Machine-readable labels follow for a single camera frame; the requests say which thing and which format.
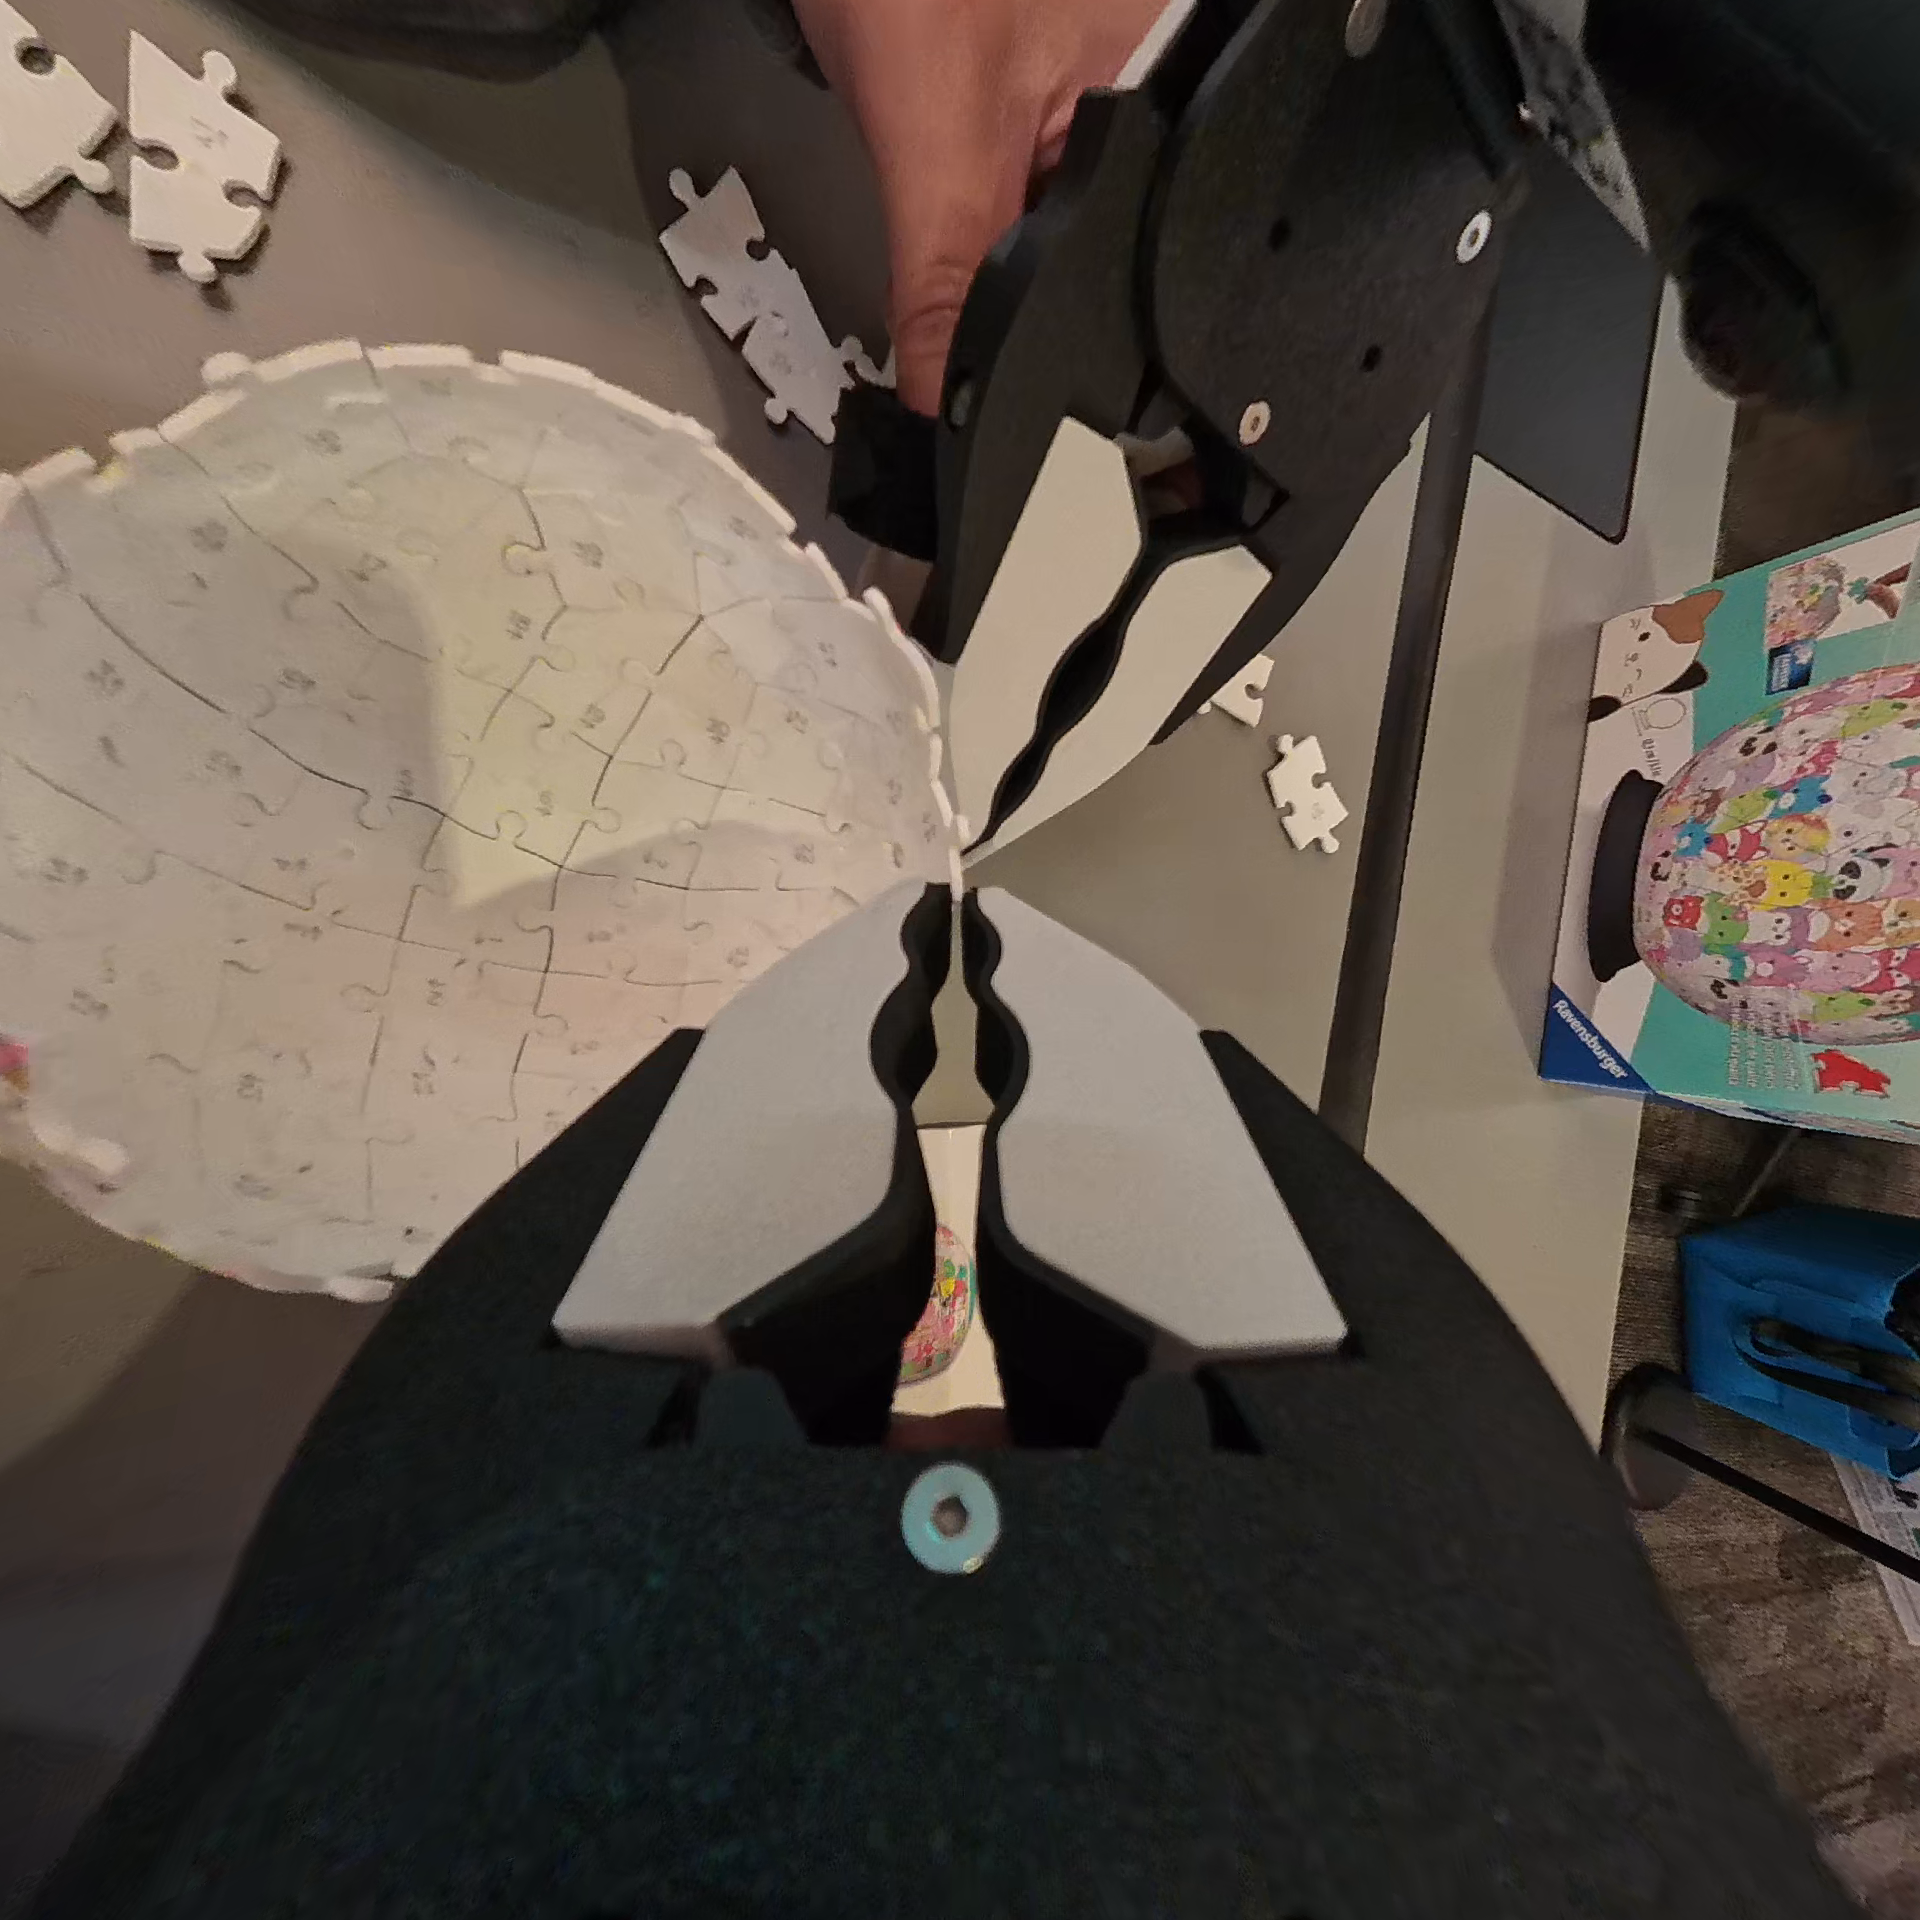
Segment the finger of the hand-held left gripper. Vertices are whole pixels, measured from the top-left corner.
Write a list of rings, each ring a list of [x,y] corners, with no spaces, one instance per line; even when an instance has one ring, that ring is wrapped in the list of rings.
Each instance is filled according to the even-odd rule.
[[[971,843],[988,843],[1011,811],[1002,786],[1040,732],[1047,685],[1112,611],[1144,547],[1137,480],[1120,444],[1061,421],[951,672],[951,801]]]
[[[1123,620],[1117,659],[1091,706],[1052,738],[1021,801],[1000,796],[1013,806],[970,857],[1011,845],[1139,760],[1269,585],[1271,569],[1242,547],[1171,563]],[[1066,662],[1047,691],[1066,684]]]

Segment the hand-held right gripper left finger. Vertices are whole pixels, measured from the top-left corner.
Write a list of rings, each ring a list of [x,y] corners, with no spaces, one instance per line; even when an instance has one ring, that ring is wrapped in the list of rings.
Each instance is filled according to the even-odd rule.
[[[573,1350],[775,1379],[823,1444],[879,1444],[932,1284],[915,1100],[953,889],[898,885],[703,1030],[553,1317]]]

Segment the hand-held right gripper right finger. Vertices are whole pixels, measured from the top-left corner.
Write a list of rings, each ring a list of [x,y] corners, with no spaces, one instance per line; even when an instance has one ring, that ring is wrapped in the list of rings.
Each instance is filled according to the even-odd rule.
[[[1016,1441],[1097,1444],[1152,1373],[1337,1353],[1349,1324],[1187,1011],[1002,888],[964,898],[964,966]]]

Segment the colourful puzzle ball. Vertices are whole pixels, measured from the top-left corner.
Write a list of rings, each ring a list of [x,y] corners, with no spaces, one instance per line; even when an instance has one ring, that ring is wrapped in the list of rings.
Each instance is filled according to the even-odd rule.
[[[529,352],[219,354],[4,473],[3,601],[4,1161],[265,1290],[379,1300],[970,836],[884,598]]]

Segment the puzzle instruction leaflet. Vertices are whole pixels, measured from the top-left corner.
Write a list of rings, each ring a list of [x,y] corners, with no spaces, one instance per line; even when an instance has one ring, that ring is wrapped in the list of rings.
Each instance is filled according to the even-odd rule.
[[[920,1324],[901,1348],[895,1413],[932,1419],[956,1410],[1002,1409],[1002,1373],[978,1302],[976,1209],[986,1128],[920,1129],[935,1209],[931,1288]]]

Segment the colourful puzzle box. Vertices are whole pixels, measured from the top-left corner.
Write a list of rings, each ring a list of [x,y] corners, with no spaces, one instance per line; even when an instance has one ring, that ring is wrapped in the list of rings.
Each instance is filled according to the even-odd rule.
[[[1917,514],[1601,624],[1539,1074],[1917,1137]]]

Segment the person's left hand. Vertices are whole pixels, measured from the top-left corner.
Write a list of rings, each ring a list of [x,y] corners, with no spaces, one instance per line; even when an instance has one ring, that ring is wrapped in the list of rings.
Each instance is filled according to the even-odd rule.
[[[970,285],[1066,152],[1083,94],[1132,68],[1156,2],[796,2],[879,182],[897,396],[941,408]]]

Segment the black mat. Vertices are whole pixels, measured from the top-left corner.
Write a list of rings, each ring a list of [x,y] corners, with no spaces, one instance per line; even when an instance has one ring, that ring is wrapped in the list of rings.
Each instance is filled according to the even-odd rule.
[[[1477,452],[1607,545],[1631,518],[1661,305],[1653,258],[1533,138],[1501,249]]]

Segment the black tripod stand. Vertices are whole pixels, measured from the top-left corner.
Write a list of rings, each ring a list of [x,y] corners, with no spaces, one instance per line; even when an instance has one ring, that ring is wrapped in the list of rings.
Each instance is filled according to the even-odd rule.
[[[1697,1441],[1697,1394],[1659,1362],[1641,1362],[1610,1387],[1601,1456],[1612,1462],[1628,1504],[1640,1513],[1664,1512],[1695,1482],[1711,1482],[1908,1585],[1917,1582],[1913,1553],[1708,1454]]]

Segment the blue bag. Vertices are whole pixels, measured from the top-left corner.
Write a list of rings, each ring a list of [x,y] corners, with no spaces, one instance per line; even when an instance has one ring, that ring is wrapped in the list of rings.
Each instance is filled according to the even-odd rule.
[[[1679,1241],[1691,1393],[1907,1482],[1917,1472],[1917,1221],[1791,1205]]]

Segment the printed paper sheet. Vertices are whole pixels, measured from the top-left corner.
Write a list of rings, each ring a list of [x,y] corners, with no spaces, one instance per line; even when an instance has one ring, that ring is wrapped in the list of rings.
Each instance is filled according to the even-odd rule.
[[[1917,1558],[1917,1472],[1887,1476],[1851,1458],[1832,1458],[1857,1524],[1884,1545]]]

